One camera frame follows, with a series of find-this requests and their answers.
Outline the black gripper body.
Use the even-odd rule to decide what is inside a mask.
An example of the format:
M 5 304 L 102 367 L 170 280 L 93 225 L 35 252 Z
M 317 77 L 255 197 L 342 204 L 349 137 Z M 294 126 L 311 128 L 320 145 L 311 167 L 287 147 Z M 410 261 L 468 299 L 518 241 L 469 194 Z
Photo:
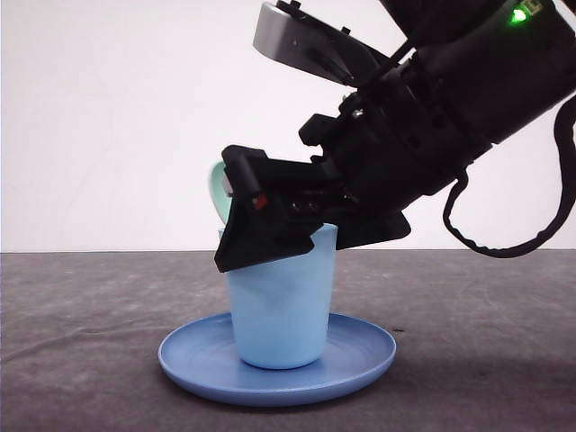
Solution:
M 312 116 L 300 138 L 322 153 L 309 163 L 272 159 L 256 148 L 224 150 L 232 220 L 331 221 L 396 214 L 451 183 L 489 142 L 467 117 L 468 60 L 418 53 L 374 86 L 370 61 L 359 73 L 320 53 L 314 71 L 354 86 L 337 117 Z

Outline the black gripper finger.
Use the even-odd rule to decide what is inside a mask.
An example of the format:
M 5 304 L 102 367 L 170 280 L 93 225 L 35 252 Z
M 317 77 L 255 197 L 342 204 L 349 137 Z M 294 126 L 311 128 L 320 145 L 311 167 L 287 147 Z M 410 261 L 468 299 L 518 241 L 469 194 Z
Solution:
M 337 226 L 337 250 L 403 239 L 410 234 L 410 225 L 400 211 L 328 208 L 320 218 Z
M 214 257 L 218 270 L 225 273 L 310 252 L 311 236 L 323 224 L 321 199 L 311 191 L 232 197 Z

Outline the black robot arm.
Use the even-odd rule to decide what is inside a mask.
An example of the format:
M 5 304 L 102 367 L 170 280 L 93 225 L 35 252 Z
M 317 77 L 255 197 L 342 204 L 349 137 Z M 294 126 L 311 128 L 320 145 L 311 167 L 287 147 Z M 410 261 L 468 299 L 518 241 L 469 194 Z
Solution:
M 575 203 L 575 33 L 551 1 L 387 1 L 405 34 L 385 56 L 305 13 L 298 2 L 261 7 L 254 47 L 266 57 L 350 86 L 336 117 L 316 114 L 301 141 L 308 163 L 232 145 L 222 158 L 231 210 L 215 255 L 222 272 L 312 249 L 336 225 L 340 249 L 401 239 L 404 209 L 445 187 L 451 211 L 467 167 L 552 107 L 562 192 L 552 221 L 506 248 L 465 238 L 488 257 L 521 257 L 565 223 Z

